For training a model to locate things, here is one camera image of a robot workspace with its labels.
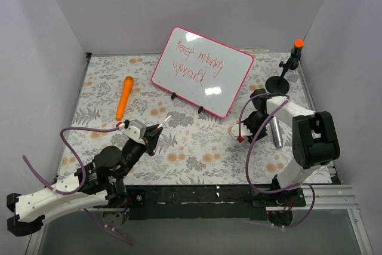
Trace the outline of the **red whiteboard marker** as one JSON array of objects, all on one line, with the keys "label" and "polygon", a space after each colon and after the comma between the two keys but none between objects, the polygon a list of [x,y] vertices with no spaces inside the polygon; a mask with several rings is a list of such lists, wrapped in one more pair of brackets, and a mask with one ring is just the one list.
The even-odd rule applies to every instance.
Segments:
[{"label": "red whiteboard marker", "polygon": [[167,116],[158,126],[158,128],[160,127],[163,127],[170,119],[171,119],[172,115],[170,114],[169,116]]}]

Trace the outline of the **pink framed whiteboard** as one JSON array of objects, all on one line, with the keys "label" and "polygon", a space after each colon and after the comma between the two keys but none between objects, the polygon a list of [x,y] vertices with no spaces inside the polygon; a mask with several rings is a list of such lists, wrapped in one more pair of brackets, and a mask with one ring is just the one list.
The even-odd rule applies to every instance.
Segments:
[{"label": "pink framed whiteboard", "polygon": [[254,57],[211,38],[175,27],[152,74],[152,83],[204,111],[225,118]]}]

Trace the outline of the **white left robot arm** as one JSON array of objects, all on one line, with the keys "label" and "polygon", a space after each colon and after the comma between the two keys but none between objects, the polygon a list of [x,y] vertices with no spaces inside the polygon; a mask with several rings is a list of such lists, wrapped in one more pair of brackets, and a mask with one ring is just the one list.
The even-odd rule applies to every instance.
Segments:
[{"label": "white left robot arm", "polygon": [[120,122],[109,131],[127,136],[123,148],[103,148],[89,164],[80,161],[74,173],[54,184],[48,183],[24,157],[23,161],[44,188],[27,195],[7,195],[7,208],[13,212],[7,220],[8,231],[15,236],[31,235],[43,225],[78,210],[123,206],[130,198],[124,179],[144,154],[154,156],[162,130],[162,124]]}]

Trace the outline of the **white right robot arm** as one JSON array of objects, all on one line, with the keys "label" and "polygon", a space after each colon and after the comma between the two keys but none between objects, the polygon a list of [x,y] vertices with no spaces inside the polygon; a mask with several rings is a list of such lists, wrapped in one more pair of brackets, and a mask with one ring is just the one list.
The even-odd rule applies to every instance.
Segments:
[{"label": "white right robot arm", "polygon": [[[321,166],[340,157],[340,146],[332,115],[305,109],[289,99],[288,95],[255,90],[245,103],[252,103],[255,111],[240,123],[249,129],[250,146],[245,162],[249,186],[258,193],[270,195],[276,205],[285,205],[292,198],[291,190],[305,185],[305,180]],[[255,142],[264,133],[266,125],[277,118],[292,129],[293,159],[273,179],[270,190],[257,188],[249,176],[249,160]]]}]

